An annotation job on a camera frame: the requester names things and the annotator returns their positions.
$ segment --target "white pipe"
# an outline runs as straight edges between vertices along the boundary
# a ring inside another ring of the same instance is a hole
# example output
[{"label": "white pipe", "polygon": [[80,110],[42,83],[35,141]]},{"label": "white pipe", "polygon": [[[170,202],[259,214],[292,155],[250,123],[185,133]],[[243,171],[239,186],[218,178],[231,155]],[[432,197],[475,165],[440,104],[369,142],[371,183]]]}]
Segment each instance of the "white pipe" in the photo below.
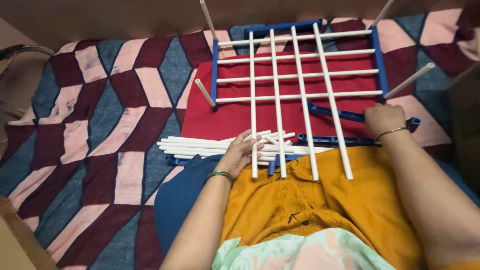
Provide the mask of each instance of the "white pipe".
[{"label": "white pipe", "polygon": [[299,44],[297,41],[297,30],[295,29],[295,26],[292,26],[292,40],[293,40],[293,50],[295,51],[295,62],[297,63],[297,73],[299,77],[301,105],[303,108],[303,119],[305,121],[305,129],[307,133],[308,151],[310,154],[310,164],[312,165],[312,178],[314,181],[318,181],[317,159],[315,157],[315,152],[313,150],[312,127],[310,126],[310,114],[308,113],[307,96],[305,94],[305,83],[303,81]]},{"label": "white pipe", "polygon": [[[195,155],[200,155],[201,157],[210,157],[213,155],[218,155],[217,153],[210,153],[210,152],[198,152],[198,151],[181,151],[181,150],[165,150],[164,153],[166,155],[184,155],[184,156],[195,156]],[[260,161],[275,161],[275,157],[267,157],[267,156],[262,156],[259,157],[258,160]]]},{"label": "white pipe", "polygon": [[205,141],[205,142],[218,142],[215,140],[205,140],[205,139],[197,139],[197,138],[186,138],[186,137],[176,137],[176,136],[168,136],[168,139],[179,139],[184,141]]},{"label": "white pipe", "polygon": [[[353,96],[377,96],[383,94],[382,91],[356,91],[356,92],[335,92],[335,97],[353,97]],[[321,94],[306,94],[307,98],[326,98],[328,97],[327,93]],[[280,96],[280,100],[284,99],[299,99],[301,95],[282,95]],[[227,102],[241,102],[241,101],[250,101],[250,97],[244,98],[217,98],[217,103],[227,103]],[[275,96],[262,96],[262,97],[255,97],[256,101],[263,101],[263,100],[275,100]]]},{"label": "white pipe", "polygon": [[229,142],[218,142],[218,141],[197,141],[197,140],[178,140],[176,138],[172,139],[167,139],[167,138],[162,138],[160,140],[161,143],[185,143],[185,144],[204,144],[204,145],[210,145],[210,144],[215,144],[215,145],[230,145]]},{"label": "white pipe", "polygon": [[313,33],[317,41],[318,53],[320,53],[320,63],[322,64],[322,70],[325,73],[324,80],[328,93],[328,101],[332,110],[332,118],[335,126],[336,136],[338,138],[338,146],[340,148],[340,154],[342,155],[343,167],[345,169],[345,176],[348,180],[353,179],[352,169],[350,167],[350,161],[348,160],[347,146],[345,145],[345,139],[343,137],[342,126],[340,124],[340,117],[338,116],[338,110],[336,109],[335,97],[333,95],[332,82],[330,81],[330,75],[327,67],[327,60],[324,56],[324,48],[322,40],[320,39],[320,31],[318,31],[318,24],[313,24]]},{"label": "white pipe", "polygon": [[272,138],[271,138],[270,136],[268,136],[268,135],[265,135],[265,140],[271,142],[271,143],[274,144],[274,145],[278,145],[278,142],[275,141],[274,139],[272,139]]},{"label": "white pipe", "polygon": [[[292,138],[295,137],[295,132],[287,133],[283,135],[284,138]],[[272,139],[278,140],[278,135],[271,137]],[[260,141],[257,142],[257,144],[264,144],[267,143],[267,139],[261,139]]]},{"label": "white pipe", "polygon": [[400,90],[405,88],[407,85],[413,83],[416,79],[418,79],[420,76],[424,75],[425,73],[427,73],[428,71],[430,71],[430,69],[432,69],[434,67],[435,67],[434,63],[426,64],[419,71],[415,72],[415,74],[413,74],[410,78],[406,79],[404,82],[402,82],[397,87],[395,87],[392,91],[388,92],[388,94],[386,94],[384,96],[384,99],[389,99],[389,98],[393,97],[396,93],[400,92]]},{"label": "white pipe", "polygon": [[[334,149],[334,148],[329,148],[329,149],[327,149],[327,150],[318,150],[318,149],[315,149],[314,151],[315,151],[315,153],[322,153],[322,152],[325,152],[325,151],[328,151],[328,150],[332,150],[332,149]],[[308,150],[295,150],[295,151],[293,151],[293,154],[294,154],[294,155],[304,155],[304,156],[305,156],[305,155],[309,155],[309,152],[308,152]]]},{"label": "white pipe", "polygon": [[[193,159],[194,156],[174,155],[173,157],[177,159],[191,160]],[[259,161],[257,163],[258,165],[261,165],[261,166],[268,166],[268,161]]]},{"label": "white pipe", "polygon": [[205,89],[205,86],[202,84],[200,79],[195,79],[195,83],[197,84],[198,88],[200,88],[200,91],[203,93],[208,103],[210,103],[210,106],[215,107],[215,103],[213,102],[212,98],[207,92],[207,89]]},{"label": "white pipe", "polygon": [[[255,65],[253,62],[253,32],[250,31],[250,115],[252,119],[252,138],[257,138],[257,105],[255,104]],[[258,177],[257,143],[252,146],[252,178]]]},{"label": "white pipe", "polygon": [[210,14],[208,13],[205,0],[200,0],[200,5],[202,6],[202,10],[204,11],[205,19],[207,19],[208,27],[210,27],[210,31],[212,32],[213,39],[218,39],[215,34],[215,29],[213,28],[212,19],[210,19]]},{"label": "white pipe", "polygon": [[[189,151],[189,152],[204,152],[204,153],[213,153],[213,154],[225,154],[226,149],[211,149],[211,148],[191,148],[191,147],[172,147],[172,146],[160,146],[160,150],[163,151]],[[268,152],[268,151],[258,151],[257,153],[261,153],[262,156],[265,157],[275,157],[278,152]]]},{"label": "white pipe", "polygon": [[[375,49],[356,49],[356,50],[345,50],[345,51],[331,51],[326,52],[325,56],[337,56],[337,55],[352,55],[352,54],[371,54],[374,53]],[[304,53],[300,55],[300,58],[313,58],[319,57],[318,53]],[[287,59],[295,59],[295,55],[279,55],[276,57],[277,60],[287,60]],[[271,61],[271,56],[265,57],[255,57],[253,59],[255,62],[259,61]],[[227,59],[227,60],[218,60],[217,63],[220,64],[234,64],[234,63],[248,63],[250,62],[250,58],[240,58],[240,59]]]},{"label": "white pipe", "polygon": [[[328,38],[328,37],[348,37],[348,36],[362,36],[362,35],[369,35],[371,34],[371,30],[359,30],[359,31],[346,31],[346,32],[335,32],[335,33],[323,33],[320,34],[321,38]],[[297,40],[307,40],[307,39],[315,39],[315,35],[301,35],[297,37]],[[292,37],[275,37],[275,42],[278,41],[292,41]],[[270,38],[259,38],[254,39],[253,43],[268,43],[270,42]],[[230,45],[247,45],[249,44],[249,40],[237,40],[237,41],[224,41],[219,42],[219,46],[230,46]]]},{"label": "white pipe", "polygon": [[385,13],[390,8],[390,6],[393,4],[393,2],[395,2],[395,0],[389,0],[387,2],[387,4],[384,6],[384,8],[382,8],[382,11],[380,11],[380,13],[378,14],[375,21],[373,21],[372,26],[377,26],[377,23],[385,17]]},{"label": "white pipe", "polygon": [[[258,135],[265,135],[265,134],[270,134],[272,131],[271,130],[265,130],[265,131],[261,131],[261,132],[257,132],[257,136]],[[252,135],[248,135],[245,140],[248,140],[252,137]],[[233,137],[233,138],[229,138],[229,139],[225,139],[225,140],[220,140],[220,142],[233,142],[233,140],[235,140],[235,138],[237,137]]]},{"label": "white pipe", "polygon": [[[273,86],[274,86],[274,93],[275,93],[275,112],[276,112],[276,128],[278,131],[283,130],[282,124],[282,109],[280,108],[280,90],[278,87],[278,70],[276,66],[276,52],[275,52],[275,34],[274,30],[270,29],[270,47],[272,49],[272,68],[273,68]],[[287,177],[287,166],[285,165],[285,149],[283,134],[281,132],[278,133],[278,144],[279,146],[279,153],[280,153],[280,176],[282,178]]]},{"label": "white pipe", "polygon": [[[262,136],[262,138],[263,138],[264,135],[269,135],[269,134],[272,134],[272,131],[271,131],[271,130],[260,131],[260,132],[257,132],[257,137],[258,137],[258,135],[260,135],[260,136]],[[252,138],[252,135],[248,135],[248,136],[245,138],[245,140],[248,140],[248,139],[251,139],[251,138]]]},{"label": "white pipe", "polygon": [[265,136],[269,136],[270,138],[273,138],[273,137],[278,137],[278,131],[277,132],[273,132],[273,133],[269,133],[269,134],[265,134],[265,135],[262,135],[262,139],[265,139]]},{"label": "white pipe", "polygon": [[[334,71],[330,72],[330,76],[346,76],[346,75],[363,75],[363,74],[376,74],[378,69],[364,69],[364,70],[347,70],[347,71]],[[315,73],[305,73],[304,78],[313,78],[313,77],[323,77],[322,72]],[[298,74],[285,74],[279,75],[278,79],[296,79]],[[255,77],[255,81],[267,81],[273,80],[273,76],[258,76]],[[234,82],[247,82],[250,81],[250,77],[239,77],[239,78],[226,78],[226,79],[217,79],[216,82],[219,83],[234,83]]]},{"label": "white pipe", "polygon": [[[208,148],[208,149],[227,149],[229,144],[204,144],[202,142],[199,143],[166,143],[160,142],[160,149],[166,149],[166,147],[190,147],[190,148]],[[308,151],[308,147],[305,146],[285,146],[286,152],[293,152],[293,151]],[[333,148],[329,147],[314,147],[315,153],[320,153],[323,151],[331,150]],[[265,145],[262,148],[262,151],[266,152],[278,152],[279,148],[276,145]]]}]

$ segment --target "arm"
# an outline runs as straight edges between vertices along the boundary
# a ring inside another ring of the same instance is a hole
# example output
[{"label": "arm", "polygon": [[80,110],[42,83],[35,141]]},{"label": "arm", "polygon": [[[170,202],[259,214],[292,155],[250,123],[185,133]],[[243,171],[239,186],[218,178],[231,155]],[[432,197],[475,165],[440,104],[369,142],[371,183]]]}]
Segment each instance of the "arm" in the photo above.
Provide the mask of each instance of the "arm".
[{"label": "arm", "polygon": [[[399,105],[375,104],[365,111],[370,131],[405,126]],[[480,209],[417,144],[408,130],[379,138],[396,175],[405,210],[423,243],[431,269],[480,260]]]},{"label": "arm", "polygon": [[[236,178],[252,161],[255,140],[243,141],[251,131],[238,135],[214,171],[229,172]],[[210,178],[183,222],[160,267],[163,269],[211,269],[220,243],[223,217],[227,208],[230,182],[224,176]]]}]

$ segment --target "light green printed fabric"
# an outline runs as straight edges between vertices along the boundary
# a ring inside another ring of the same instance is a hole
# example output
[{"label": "light green printed fabric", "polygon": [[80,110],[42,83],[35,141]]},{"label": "light green printed fabric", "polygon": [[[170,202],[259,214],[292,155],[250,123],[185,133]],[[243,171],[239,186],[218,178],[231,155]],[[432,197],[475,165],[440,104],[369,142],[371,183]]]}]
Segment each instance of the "light green printed fabric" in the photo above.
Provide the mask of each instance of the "light green printed fabric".
[{"label": "light green printed fabric", "polygon": [[212,269],[394,269],[354,234],[340,228],[309,236],[286,234],[253,246],[236,247],[240,238],[223,242]]}]

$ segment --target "bangle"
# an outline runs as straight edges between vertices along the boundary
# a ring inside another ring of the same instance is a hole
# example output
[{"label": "bangle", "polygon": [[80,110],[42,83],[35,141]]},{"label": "bangle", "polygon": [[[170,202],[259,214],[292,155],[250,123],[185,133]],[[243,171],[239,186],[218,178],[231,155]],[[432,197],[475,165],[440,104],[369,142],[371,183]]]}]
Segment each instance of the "bangle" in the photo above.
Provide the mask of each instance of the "bangle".
[{"label": "bangle", "polygon": [[216,171],[216,172],[213,172],[213,173],[209,174],[209,175],[207,176],[207,178],[205,178],[204,185],[207,183],[208,179],[210,179],[210,178],[212,178],[212,177],[214,177],[214,176],[216,176],[216,175],[222,175],[222,176],[224,176],[224,177],[227,178],[228,181],[230,182],[230,186],[233,186],[233,182],[235,182],[235,179],[233,178],[233,176],[232,176],[230,173],[224,172],[224,171]]},{"label": "bangle", "polygon": [[379,139],[381,136],[383,136],[383,135],[385,135],[385,134],[389,134],[389,133],[395,132],[395,131],[399,131],[399,130],[402,130],[402,129],[408,129],[408,128],[407,128],[406,126],[404,126],[404,127],[399,127],[399,128],[392,129],[392,130],[389,130],[389,131],[385,131],[385,132],[383,132],[382,134],[378,135],[378,136],[375,138],[375,140],[378,141],[378,139]]}]

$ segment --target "forearm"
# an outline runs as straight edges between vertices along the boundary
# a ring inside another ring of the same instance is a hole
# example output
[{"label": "forearm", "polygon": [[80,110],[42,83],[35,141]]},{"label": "forearm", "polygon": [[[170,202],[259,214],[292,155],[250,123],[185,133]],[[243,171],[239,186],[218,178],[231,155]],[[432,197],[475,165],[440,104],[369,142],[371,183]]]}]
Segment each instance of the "forearm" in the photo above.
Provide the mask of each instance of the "forearm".
[{"label": "forearm", "polygon": [[183,222],[162,269],[211,269],[222,233],[230,182],[210,178]]},{"label": "forearm", "polygon": [[434,266],[476,256],[480,211],[407,130],[380,138],[393,165],[398,191]]}]

